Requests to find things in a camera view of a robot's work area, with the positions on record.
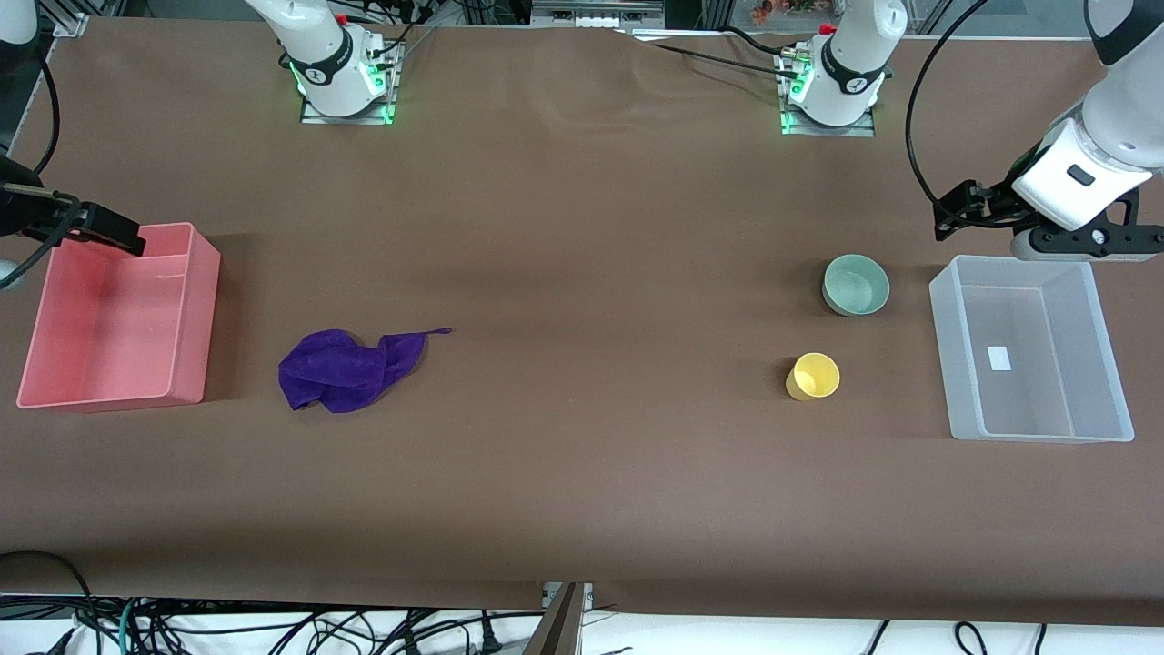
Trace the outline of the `green bowl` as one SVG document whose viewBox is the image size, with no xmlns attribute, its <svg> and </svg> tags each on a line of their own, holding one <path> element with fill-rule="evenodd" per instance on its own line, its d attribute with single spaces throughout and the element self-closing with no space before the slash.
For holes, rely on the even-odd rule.
<svg viewBox="0 0 1164 655">
<path fill-rule="evenodd" d="M 860 254 L 845 254 L 828 262 L 822 296 L 842 316 L 876 314 L 888 302 L 890 282 L 876 261 Z"/>
</svg>

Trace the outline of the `yellow cup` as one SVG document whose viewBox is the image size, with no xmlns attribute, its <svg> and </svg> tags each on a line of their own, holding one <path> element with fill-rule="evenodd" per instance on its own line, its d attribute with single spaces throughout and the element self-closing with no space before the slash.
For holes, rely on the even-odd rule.
<svg viewBox="0 0 1164 655">
<path fill-rule="evenodd" d="M 786 391 L 793 399 L 810 401 L 831 397 L 840 380 L 839 365 L 828 354 L 805 353 L 794 362 L 786 378 Z"/>
</svg>

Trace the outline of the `purple cloth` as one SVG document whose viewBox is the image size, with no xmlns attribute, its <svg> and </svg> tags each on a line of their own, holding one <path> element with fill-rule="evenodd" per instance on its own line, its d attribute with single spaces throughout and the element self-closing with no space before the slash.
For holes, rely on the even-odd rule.
<svg viewBox="0 0 1164 655">
<path fill-rule="evenodd" d="M 452 332 L 390 333 L 374 347 L 345 330 L 308 333 L 281 359 L 277 380 L 291 410 L 321 405 L 333 414 L 354 413 L 413 373 L 430 337 Z"/>
</svg>

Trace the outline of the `pink plastic bin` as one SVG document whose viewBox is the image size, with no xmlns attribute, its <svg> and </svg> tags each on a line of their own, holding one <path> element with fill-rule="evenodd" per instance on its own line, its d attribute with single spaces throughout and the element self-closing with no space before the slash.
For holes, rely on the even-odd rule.
<svg viewBox="0 0 1164 655">
<path fill-rule="evenodd" d="M 141 257 L 74 241 L 51 254 L 19 408 L 87 414 L 203 401 L 222 258 L 193 225 L 140 235 Z"/>
</svg>

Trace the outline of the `clear plastic bin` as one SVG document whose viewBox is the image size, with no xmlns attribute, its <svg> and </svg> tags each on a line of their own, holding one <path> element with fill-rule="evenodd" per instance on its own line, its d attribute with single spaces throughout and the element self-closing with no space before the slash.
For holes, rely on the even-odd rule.
<svg viewBox="0 0 1164 655">
<path fill-rule="evenodd" d="M 956 256 L 928 293 L 953 437 L 1131 442 L 1092 266 Z M 991 370 L 988 347 L 1009 349 L 1010 372 Z"/>
</svg>

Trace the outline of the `brown table cover sheet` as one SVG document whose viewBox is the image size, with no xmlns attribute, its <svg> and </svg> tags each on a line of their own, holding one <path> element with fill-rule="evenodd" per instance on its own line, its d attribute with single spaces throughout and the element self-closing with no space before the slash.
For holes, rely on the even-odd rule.
<svg viewBox="0 0 1164 655">
<path fill-rule="evenodd" d="M 267 24 L 104 17 L 55 49 L 50 186 L 222 257 L 206 398 L 20 410 L 45 276 L 0 293 L 0 551 L 93 592 L 1164 625 L 1164 257 L 1100 264 L 1135 437 L 949 435 L 894 54 L 876 137 L 619 33 L 441 26 L 391 126 L 307 126 Z M 873 258 L 876 314 L 822 296 Z M 453 328 L 376 403 L 288 406 L 308 333 Z M 802 354 L 839 365 L 799 401 Z"/>
</svg>

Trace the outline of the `grey power strip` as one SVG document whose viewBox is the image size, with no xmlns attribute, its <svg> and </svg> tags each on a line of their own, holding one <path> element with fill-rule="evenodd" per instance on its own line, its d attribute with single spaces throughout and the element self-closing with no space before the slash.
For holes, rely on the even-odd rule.
<svg viewBox="0 0 1164 655">
<path fill-rule="evenodd" d="M 528 24 L 665 29 L 663 0 L 531 0 Z"/>
</svg>

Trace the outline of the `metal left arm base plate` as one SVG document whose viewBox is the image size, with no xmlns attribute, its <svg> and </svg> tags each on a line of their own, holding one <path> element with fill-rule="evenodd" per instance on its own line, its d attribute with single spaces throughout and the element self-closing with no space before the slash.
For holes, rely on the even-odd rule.
<svg viewBox="0 0 1164 655">
<path fill-rule="evenodd" d="M 873 106 L 885 76 L 870 83 L 864 78 L 849 81 L 852 93 L 826 70 L 816 67 L 810 51 L 786 48 L 773 55 L 779 72 L 780 130 L 785 136 L 873 137 L 876 135 Z"/>
</svg>

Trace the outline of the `aluminium frame corner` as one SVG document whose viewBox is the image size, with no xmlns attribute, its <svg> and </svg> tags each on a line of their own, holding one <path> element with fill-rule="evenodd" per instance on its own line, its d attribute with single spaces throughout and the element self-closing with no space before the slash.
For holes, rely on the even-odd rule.
<svg viewBox="0 0 1164 655">
<path fill-rule="evenodd" d="M 54 37 L 79 37 L 87 17 L 99 12 L 90 0 L 40 0 L 41 10 L 54 22 Z"/>
</svg>

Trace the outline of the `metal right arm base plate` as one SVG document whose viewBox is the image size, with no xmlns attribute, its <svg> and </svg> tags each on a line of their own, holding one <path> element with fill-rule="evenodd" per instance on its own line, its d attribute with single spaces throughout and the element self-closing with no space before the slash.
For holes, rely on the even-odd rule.
<svg viewBox="0 0 1164 655">
<path fill-rule="evenodd" d="M 308 104 L 304 88 L 301 95 L 301 124 L 353 124 L 353 126 L 390 126 L 395 123 L 396 100 L 402 76 L 404 47 L 392 41 L 386 47 L 374 48 L 369 54 L 377 54 L 369 62 L 361 64 L 359 99 L 367 104 L 360 111 L 348 116 L 325 115 L 315 105 Z"/>
</svg>

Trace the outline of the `grey metal post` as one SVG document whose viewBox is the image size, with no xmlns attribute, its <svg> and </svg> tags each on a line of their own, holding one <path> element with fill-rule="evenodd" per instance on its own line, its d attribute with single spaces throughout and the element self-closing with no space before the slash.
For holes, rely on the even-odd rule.
<svg viewBox="0 0 1164 655">
<path fill-rule="evenodd" d="M 551 605 L 521 655 L 579 655 L 582 619 L 592 601 L 590 584 L 560 583 L 549 597 Z"/>
</svg>

